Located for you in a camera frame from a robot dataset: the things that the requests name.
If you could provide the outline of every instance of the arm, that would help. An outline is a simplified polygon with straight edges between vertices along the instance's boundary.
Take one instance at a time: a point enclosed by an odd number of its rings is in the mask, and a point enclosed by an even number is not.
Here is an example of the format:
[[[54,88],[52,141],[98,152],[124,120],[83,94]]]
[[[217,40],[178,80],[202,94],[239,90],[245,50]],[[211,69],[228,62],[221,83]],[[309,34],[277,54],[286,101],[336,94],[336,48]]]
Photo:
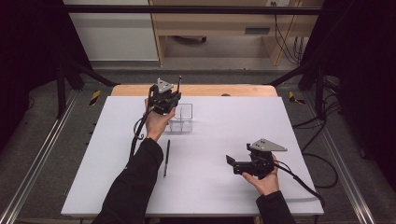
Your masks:
[[[295,224],[288,205],[279,190],[277,167],[265,178],[259,180],[248,173],[242,173],[247,182],[252,184],[261,196],[256,200],[264,224]]]
[[[146,139],[114,180],[103,202],[102,211],[92,224],[143,222],[149,197],[157,182],[158,169],[163,162],[163,150],[157,140],[174,115],[175,109],[167,115],[155,112],[148,114]]]
[[[262,194],[262,196],[256,200],[256,204],[259,207],[262,222],[264,224],[296,223],[280,190],[268,195]]]

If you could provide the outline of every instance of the black pole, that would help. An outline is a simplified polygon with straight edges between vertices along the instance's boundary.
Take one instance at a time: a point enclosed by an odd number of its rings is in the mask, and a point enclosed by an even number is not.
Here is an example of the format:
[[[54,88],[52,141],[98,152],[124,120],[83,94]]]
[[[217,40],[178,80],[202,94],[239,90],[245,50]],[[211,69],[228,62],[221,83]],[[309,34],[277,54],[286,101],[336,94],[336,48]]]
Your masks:
[[[320,66],[329,53],[332,51],[332,43],[335,42],[335,39],[342,38],[337,36],[338,31],[340,29],[340,24],[346,19],[348,11],[352,8],[352,6],[356,3],[356,0],[353,0],[347,9],[343,12],[342,16],[338,19],[337,23],[332,27],[329,33],[324,37],[324,39],[320,42],[318,48],[312,54],[311,58],[304,64],[300,65],[299,67],[295,68],[294,70],[288,72],[283,77],[279,77],[278,79],[269,83],[276,87],[277,85],[281,84],[282,82],[295,77],[300,74],[304,74],[302,80],[299,83],[299,87],[306,90],[312,85],[313,81],[315,80],[315,73],[316,68]]]
[[[58,87],[58,115],[56,116],[57,119],[59,119],[66,110],[66,93],[64,90],[64,73],[62,69],[62,63],[59,63],[59,67],[56,69],[56,83]]]
[[[102,76],[100,76],[99,74],[95,73],[95,72],[92,71],[91,69],[89,69],[89,68],[83,66],[82,64],[77,63],[76,61],[68,60],[68,63],[69,63],[72,67],[74,67],[75,69],[77,69],[79,72],[85,73],[86,75],[88,75],[88,76],[90,76],[90,77],[92,77],[92,78],[94,78],[94,79],[100,81],[101,83],[105,84],[105,85],[108,86],[108,87],[114,87],[114,86],[120,85],[120,83],[116,83],[116,82],[110,81],[110,80],[108,80],[107,78],[102,77]]]
[[[321,15],[336,13],[321,7],[226,7],[226,6],[107,6],[43,5],[69,13],[171,13],[171,14],[256,14],[256,15]]]
[[[326,119],[326,111],[324,110],[324,102],[323,102],[323,89],[324,89],[324,76],[321,71],[321,67],[319,66],[317,69],[317,85],[316,85],[316,93],[315,93],[315,110],[321,120]]]

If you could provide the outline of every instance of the white cabinet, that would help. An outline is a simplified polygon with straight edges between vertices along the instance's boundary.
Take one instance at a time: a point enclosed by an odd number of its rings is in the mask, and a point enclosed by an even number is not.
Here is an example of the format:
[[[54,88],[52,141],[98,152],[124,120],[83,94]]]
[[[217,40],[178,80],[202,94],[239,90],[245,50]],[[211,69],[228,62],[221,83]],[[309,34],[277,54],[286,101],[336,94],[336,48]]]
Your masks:
[[[148,5],[147,0],[64,0],[66,5]],[[158,61],[149,14],[70,13],[90,61]]]

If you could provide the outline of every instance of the wooden cabinet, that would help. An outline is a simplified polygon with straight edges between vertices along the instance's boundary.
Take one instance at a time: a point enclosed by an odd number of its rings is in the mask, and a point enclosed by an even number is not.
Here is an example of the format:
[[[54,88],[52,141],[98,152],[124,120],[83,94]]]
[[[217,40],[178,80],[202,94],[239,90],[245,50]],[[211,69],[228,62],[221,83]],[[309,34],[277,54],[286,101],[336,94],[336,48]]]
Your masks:
[[[153,6],[241,6],[265,7],[268,0],[149,0]],[[287,7],[321,7],[323,0],[282,1]],[[308,37],[317,16],[228,15],[228,14],[152,14],[160,64],[165,63],[166,39],[169,35],[198,36],[261,35],[273,65],[278,65],[282,50],[276,42],[276,23],[284,38]],[[282,44],[280,34],[278,42]]]

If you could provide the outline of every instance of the aluminum rail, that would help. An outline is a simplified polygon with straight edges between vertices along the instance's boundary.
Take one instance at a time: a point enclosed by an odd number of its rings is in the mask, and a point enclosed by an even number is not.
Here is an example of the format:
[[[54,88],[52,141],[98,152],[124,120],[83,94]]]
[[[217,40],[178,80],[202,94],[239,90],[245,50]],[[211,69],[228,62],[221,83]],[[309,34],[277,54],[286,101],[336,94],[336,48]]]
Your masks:
[[[59,134],[61,133],[71,111],[72,108],[78,98],[78,91],[72,91],[69,99],[68,99],[68,107],[64,111],[64,114],[56,119],[55,123],[52,126],[49,135],[47,136],[44,144],[40,148],[35,160],[27,172],[25,178],[22,180],[20,187],[17,192],[14,194],[11,202],[8,204],[7,208],[0,216],[0,224],[12,224],[17,218],[18,213],[21,211],[21,208],[26,201],[35,181],[40,174],[41,169],[43,168],[47,157],[52,151],[53,146],[55,145],[56,140],[58,139]]]
[[[251,14],[251,15],[321,15],[337,13],[321,7],[228,7],[228,6],[106,6],[43,5],[43,8],[69,13],[165,13],[165,14]]]
[[[303,92],[304,98],[307,101],[308,107],[311,110],[312,115],[316,115],[316,110],[314,107],[314,100],[312,99],[312,94]],[[350,203],[356,213],[357,218],[361,224],[375,224],[375,219],[370,211],[369,206],[364,200],[361,191],[355,182],[352,173],[350,173],[347,168],[347,164],[344,162],[338,147],[334,143],[329,130],[324,127],[322,130],[322,140],[323,144],[326,146],[329,152],[329,156],[332,159],[332,164],[334,165],[337,173],[340,176],[341,183],[343,184],[346,195],[349,198]]]

